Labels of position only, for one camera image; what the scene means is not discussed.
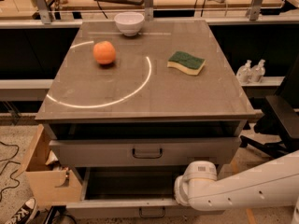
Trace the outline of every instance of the yellow sponge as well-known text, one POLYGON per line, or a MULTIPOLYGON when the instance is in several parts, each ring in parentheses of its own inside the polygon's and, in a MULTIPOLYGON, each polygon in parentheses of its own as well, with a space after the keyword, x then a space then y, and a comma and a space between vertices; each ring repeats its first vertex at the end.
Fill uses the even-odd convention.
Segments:
POLYGON ((206 60, 194 57, 184 51, 177 51, 167 63, 167 67, 177 68, 178 70, 192 76, 197 76, 205 65, 206 60))

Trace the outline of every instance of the sneaker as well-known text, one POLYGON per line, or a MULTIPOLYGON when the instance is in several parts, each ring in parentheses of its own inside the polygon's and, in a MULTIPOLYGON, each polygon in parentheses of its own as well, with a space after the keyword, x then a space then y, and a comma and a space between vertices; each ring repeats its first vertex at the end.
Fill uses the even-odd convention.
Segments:
POLYGON ((35 216, 37 212, 36 199, 29 199, 18 212, 5 224, 26 224, 29 223, 35 216))

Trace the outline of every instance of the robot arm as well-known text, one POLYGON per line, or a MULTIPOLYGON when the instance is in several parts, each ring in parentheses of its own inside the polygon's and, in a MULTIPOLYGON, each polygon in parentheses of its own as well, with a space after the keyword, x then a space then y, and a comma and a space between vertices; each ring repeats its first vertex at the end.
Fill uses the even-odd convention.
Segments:
POLYGON ((177 202, 201 211, 296 205, 298 196, 299 151, 219 181, 213 163, 195 161, 175 182, 177 202))

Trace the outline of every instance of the spray bottle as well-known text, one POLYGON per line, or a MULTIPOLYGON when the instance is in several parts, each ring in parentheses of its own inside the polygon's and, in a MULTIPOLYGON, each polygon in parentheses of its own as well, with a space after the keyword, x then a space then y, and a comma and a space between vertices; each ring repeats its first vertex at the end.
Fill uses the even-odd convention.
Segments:
POLYGON ((251 60, 247 60, 247 62, 242 65, 237 73, 236 73, 236 78, 241 82, 241 83, 248 83, 249 78, 251 76, 251 60))
POLYGON ((265 73, 265 70, 263 67, 264 62, 265 62, 265 60, 261 59, 258 64, 254 65, 252 67, 250 82, 253 82, 253 83, 261 82, 261 79, 265 73))

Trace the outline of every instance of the cardboard box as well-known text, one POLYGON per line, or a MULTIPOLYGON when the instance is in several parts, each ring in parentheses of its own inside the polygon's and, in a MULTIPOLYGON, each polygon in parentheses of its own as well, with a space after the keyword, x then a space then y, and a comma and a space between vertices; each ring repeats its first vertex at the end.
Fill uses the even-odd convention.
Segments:
POLYGON ((82 186, 74 173, 66 171, 52 171, 45 163, 48 159, 50 138, 42 125, 37 131, 26 150, 21 167, 16 176, 26 173, 30 188, 39 206, 66 205, 80 200, 82 186))

